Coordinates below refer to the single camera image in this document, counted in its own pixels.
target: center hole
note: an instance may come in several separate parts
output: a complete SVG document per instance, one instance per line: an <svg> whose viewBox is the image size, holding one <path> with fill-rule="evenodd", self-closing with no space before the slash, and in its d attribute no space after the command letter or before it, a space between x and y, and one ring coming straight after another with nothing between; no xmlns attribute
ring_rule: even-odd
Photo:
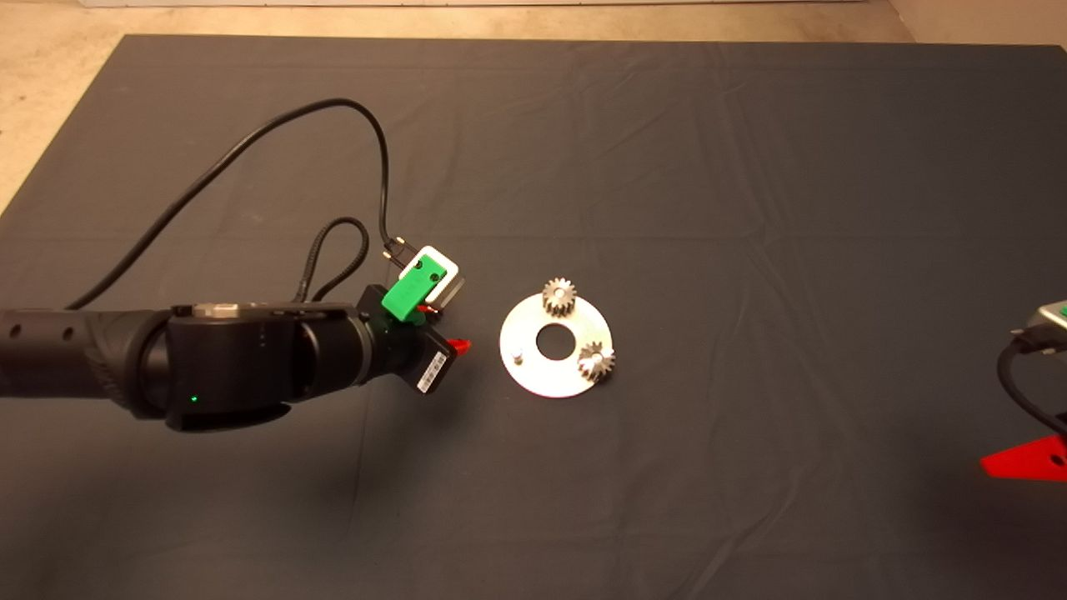
<svg viewBox="0 0 1067 600"><path fill-rule="evenodd" d="M574 334L561 325L546 325L537 334L537 349L547 359L561 361L574 353Z"/></svg>

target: red plastic part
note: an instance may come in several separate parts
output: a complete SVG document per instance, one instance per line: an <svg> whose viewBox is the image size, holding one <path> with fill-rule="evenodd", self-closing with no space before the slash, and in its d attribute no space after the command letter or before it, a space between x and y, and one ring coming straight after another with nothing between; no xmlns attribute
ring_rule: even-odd
<svg viewBox="0 0 1067 600"><path fill-rule="evenodd" d="M462 357L463 354L467 353L467 350L471 349L469 340L449 340L448 344L451 345L452 348L456 348L457 357Z"/></svg>
<svg viewBox="0 0 1067 600"><path fill-rule="evenodd" d="M990 477L1067 481L1067 443L1061 436L1001 451L980 462Z"/></svg>

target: silver metal part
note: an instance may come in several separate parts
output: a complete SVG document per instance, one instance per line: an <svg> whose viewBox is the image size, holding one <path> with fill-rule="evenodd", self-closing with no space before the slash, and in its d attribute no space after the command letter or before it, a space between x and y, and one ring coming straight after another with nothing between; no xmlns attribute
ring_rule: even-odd
<svg viewBox="0 0 1067 600"><path fill-rule="evenodd" d="M574 297L571 310L553 315L545 306L543 293L535 294L515 304L500 327L500 360L511 377L526 390L548 398L568 398L592 388L615 364L610 349L611 330L604 316L584 298ZM574 351L562 360L552 360L538 349L537 336L551 325L566 327L574 335ZM579 365L583 349L600 344L601 363L609 356L605 367L591 368L599 375L588 378ZM586 357L595 361L590 353Z"/></svg>
<svg viewBox="0 0 1067 600"><path fill-rule="evenodd" d="M578 370L590 381L600 381L615 368L615 350L594 342L578 351Z"/></svg>
<svg viewBox="0 0 1067 600"><path fill-rule="evenodd" d="M1067 301L1046 304L1040 309L1037 309L1037 313L1035 313L1034 316L1030 318L1029 325L1051 322L1058 325L1064 329L1067 329L1067 314L1064 313L1065 306L1067 306Z"/></svg>
<svg viewBox="0 0 1067 600"><path fill-rule="evenodd" d="M1026 325L1033 327L1042 323L1052 323L1067 330L1067 300L1053 302L1037 309L1037 312L1030 317L1030 321ZM1056 352L1055 349L1049 348L1042 350L1041 353L1045 356L1055 356L1056 360L1067 363L1067 352Z"/></svg>
<svg viewBox="0 0 1067 600"><path fill-rule="evenodd" d="M570 280L556 278L544 284L541 290L541 304L550 315L561 316L574 310L574 300L578 293Z"/></svg>

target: cable connector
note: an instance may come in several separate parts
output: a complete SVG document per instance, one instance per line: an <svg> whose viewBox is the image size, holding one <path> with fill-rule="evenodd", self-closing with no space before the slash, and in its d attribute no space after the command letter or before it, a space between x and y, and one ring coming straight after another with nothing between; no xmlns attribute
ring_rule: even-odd
<svg viewBox="0 0 1067 600"><path fill-rule="evenodd" d="M397 267L407 269L415 256L418 256L418 249L408 243L402 237L397 236L385 243L382 256Z"/></svg>

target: metal gear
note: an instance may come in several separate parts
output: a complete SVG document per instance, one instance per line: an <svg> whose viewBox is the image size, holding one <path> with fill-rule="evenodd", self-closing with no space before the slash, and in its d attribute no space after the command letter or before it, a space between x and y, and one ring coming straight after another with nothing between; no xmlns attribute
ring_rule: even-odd
<svg viewBox="0 0 1067 600"><path fill-rule="evenodd" d="M615 368L615 350L600 342L586 344L578 352L578 370L590 381L600 381Z"/></svg>
<svg viewBox="0 0 1067 600"><path fill-rule="evenodd" d="M556 278L544 284L541 290L541 301L544 310L553 316L561 317L574 310L574 300L578 297L574 284L570 280Z"/></svg>

